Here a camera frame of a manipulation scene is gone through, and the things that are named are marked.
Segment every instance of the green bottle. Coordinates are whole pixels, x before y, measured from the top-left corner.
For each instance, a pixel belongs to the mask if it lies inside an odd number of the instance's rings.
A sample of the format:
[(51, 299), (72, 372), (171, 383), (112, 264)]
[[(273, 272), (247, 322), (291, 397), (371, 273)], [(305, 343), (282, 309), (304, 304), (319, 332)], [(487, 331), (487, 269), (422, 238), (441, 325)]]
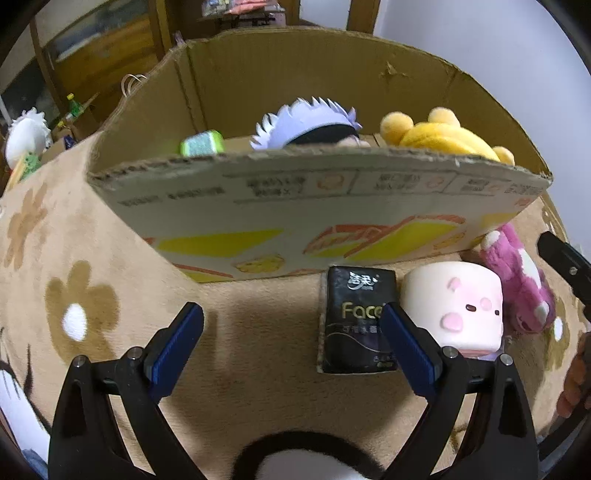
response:
[(72, 114), (72, 117), (76, 118), (77, 116), (80, 116), (82, 113), (82, 105), (74, 100), (73, 93), (69, 93), (67, 98), (70, 102), (70, 113)]

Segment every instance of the yellow plush toy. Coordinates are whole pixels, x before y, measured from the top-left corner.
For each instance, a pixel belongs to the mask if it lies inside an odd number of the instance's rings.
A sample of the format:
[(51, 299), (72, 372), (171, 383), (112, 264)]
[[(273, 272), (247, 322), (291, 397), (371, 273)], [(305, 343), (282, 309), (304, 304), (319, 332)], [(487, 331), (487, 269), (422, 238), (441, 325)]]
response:
[(389, 113), (382, 119), (379, 131), (388, 145), (429, 148), (463, 155), (476, 154), (515, 165), (515, 158), (509, 150), (505, 147), (491, 148), (479, 136), (462, 128), (456, 115), (447, 108), (434, 108), (427, 122), (416, 125), (412, 118), (402, 112)]

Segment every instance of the metal screw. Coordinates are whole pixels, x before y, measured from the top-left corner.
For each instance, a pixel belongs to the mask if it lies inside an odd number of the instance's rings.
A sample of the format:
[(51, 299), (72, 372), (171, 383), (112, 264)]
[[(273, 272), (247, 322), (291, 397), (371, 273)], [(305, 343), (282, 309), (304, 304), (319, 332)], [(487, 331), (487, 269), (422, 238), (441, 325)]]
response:
[(143, 348), (141, 348), (140, 346), (134, 346), (127, 350), (127, 358), (129, 358), (130, 360), (137, 360), (139, 357), (142, 356), (142, 353), (144, 353)]
[(445, 355), (448, 358), (455, 358), (459, 354), (457, 349), (452, 346), (445, 346), (441, 349), (441, 351), (443, 352), (443, 355)]
[(501, 362), (503, 362), (506, 366), (513, 364), (513, 358), (511, 357), (511, 355), (508, 355), (507, 353), (502, 353), (500, 359)]
[(76, 368), (80, 368), (86, 363), (86, 357), (84, 355), (78, 355), (72, 362)]

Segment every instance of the yellow plush ear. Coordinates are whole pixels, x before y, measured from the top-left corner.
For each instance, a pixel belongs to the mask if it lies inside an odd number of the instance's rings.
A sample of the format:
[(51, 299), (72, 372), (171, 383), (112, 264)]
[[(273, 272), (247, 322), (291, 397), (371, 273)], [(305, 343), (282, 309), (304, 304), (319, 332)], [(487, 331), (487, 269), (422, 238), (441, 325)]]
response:
[(511, 150), (508, 150), (505, 147), (495, 147), (492, 149), (496, 156), (499, 157), (499, 161), (501, 163), (506, 163), (507, 165), (515, 165), (515, 157)]
[(412, 118), (402, 112), (393, 112), (382, 118), (379, 134), (388, 145), (398, 145), (402, 137), (413, 127)]
[(456, 114), (449, 108), (443, 108), (442, 106), (438, 106), (431, 110), (427, 121), (430, 124), (446, 124), (453, 127), (460, 126), (460, 121), (457, 119)]

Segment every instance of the pink pig roll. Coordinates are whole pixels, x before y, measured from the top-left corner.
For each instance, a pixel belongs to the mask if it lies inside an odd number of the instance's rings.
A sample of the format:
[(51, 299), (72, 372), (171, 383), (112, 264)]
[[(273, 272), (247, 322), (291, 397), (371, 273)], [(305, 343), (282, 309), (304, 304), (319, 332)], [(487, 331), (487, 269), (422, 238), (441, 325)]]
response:
[(441, 347), (453, 346), (466, 357), (501, 347), (501, 279), (481, 265), (437, 262), (418, 267), (404, 277), (400, 304)]

